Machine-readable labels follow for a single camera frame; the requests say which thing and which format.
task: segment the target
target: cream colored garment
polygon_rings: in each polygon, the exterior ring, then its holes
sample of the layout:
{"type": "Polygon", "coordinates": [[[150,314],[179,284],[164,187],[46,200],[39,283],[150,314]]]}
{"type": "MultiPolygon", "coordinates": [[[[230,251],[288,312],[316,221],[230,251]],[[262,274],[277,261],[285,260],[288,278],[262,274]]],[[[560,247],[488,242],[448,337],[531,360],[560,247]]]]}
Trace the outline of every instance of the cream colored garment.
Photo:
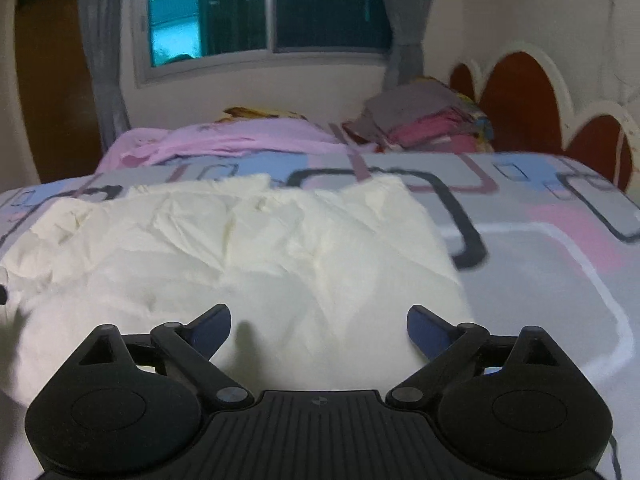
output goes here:
{"type": "Polygon", "coordinates": [[[406,335],[413,304],[453,324],[470,320],[440,234],[397,177],[337,192],[269,182],[57,200],[0,262],[10,294],[0,322],[10,332],[24,325],[2,388],[31,402],[99,324],[146,333],[226,303],[232,334],[213,362],[255,393],[384,396],[423,364],[406,335]]]}

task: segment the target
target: white wall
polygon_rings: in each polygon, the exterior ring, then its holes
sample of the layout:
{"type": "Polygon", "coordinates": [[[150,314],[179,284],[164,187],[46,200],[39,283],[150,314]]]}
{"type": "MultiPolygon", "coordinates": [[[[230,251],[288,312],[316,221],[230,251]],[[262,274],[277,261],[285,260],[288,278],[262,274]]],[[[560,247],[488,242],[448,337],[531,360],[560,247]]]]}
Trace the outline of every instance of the white wall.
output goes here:
{"type": "Polygon", "coordinates": [[[39,183],[20,108],[14,21],[15,0],[0,0],[0,192],[39,183]]]}
{"type": "MultiPolygon", "coordinates": [[[[486,68],[502,46],[527,41],[558,66],[576,111],[594,100],[618,101],[613,55],[606,56],[608,0],[463,0],[465,55],[486,68]],[[600,67],[605,63],[600,83],[600,67]]],[[[614,31],[619,68],[640,86],[640,0],[619,0],[614,31]]],[[[628,110],[640,119],[640,102],[628,110]]]]}
{"type": "MultiPolygon", "coordinates": [[[[380,91],[385,68],[358,64],[291,64],[180,76],[136,87],[129,1],[124,1],[122,78],[133,126],[175,128],[212,121],[233,105],[282,108],[327,124],[356,118],[380,91]]],[[[447,78],[462,52],[462,0],[435,0],[425,36],[425,72],[447,78]]]]}

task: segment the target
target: bedsheet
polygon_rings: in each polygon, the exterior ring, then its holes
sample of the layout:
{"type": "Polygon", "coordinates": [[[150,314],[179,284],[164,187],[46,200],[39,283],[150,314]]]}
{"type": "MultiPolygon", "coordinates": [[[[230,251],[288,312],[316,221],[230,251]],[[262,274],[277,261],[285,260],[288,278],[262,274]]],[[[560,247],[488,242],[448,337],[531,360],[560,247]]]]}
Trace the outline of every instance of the bedsheet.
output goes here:
{"type": "MultiPolygon", "coordinates": [[[[101,201],[133,184],[253,173],[268,173],[273,186],[305,189],[340,189],[377,173],[399,175],[446,240],[476,322],[508,335],[524,325],[543,326],[608,403],[623,473],[632,478],[640,470],[635,343],[640,209],[568,158],[527,153],[184,158],[0,195],[0,254],[57,196],[101,201]]],[[[598,470],[613,480],[609,453],[598,470]]]]}

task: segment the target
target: headboard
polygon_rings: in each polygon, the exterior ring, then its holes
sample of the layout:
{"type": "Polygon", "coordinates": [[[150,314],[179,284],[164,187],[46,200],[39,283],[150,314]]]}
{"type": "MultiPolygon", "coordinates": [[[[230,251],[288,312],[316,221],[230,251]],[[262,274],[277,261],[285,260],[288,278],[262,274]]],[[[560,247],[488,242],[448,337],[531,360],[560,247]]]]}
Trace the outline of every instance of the headboard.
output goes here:
{"type": "Polygon", "coordinates": [[[610,101],[593,102],[576,114],[558,67],[539,48],[510,44],[485,71],[463,60],[449,85],[487,114],[497,152],[570,156],[612,182],[617,175],[618,187],[640,201],[638,124],[610,101]]]}

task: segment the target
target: black object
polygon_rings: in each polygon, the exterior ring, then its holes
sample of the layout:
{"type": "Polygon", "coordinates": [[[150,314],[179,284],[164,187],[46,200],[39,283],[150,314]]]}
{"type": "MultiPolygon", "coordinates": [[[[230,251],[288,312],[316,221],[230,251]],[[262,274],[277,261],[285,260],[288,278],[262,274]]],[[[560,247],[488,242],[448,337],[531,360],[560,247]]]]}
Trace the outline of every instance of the black object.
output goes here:
{"type": "Polygon", "coordinates": [[[385,402],[373,390],[254,402],[209,362],[230,327],[217,305],[148,335],[93,330],[27,411],[41,479],[600,478],[609,410],[539,327],[491,336],[414,306],[408,333],[431,362],[385,402]]]}

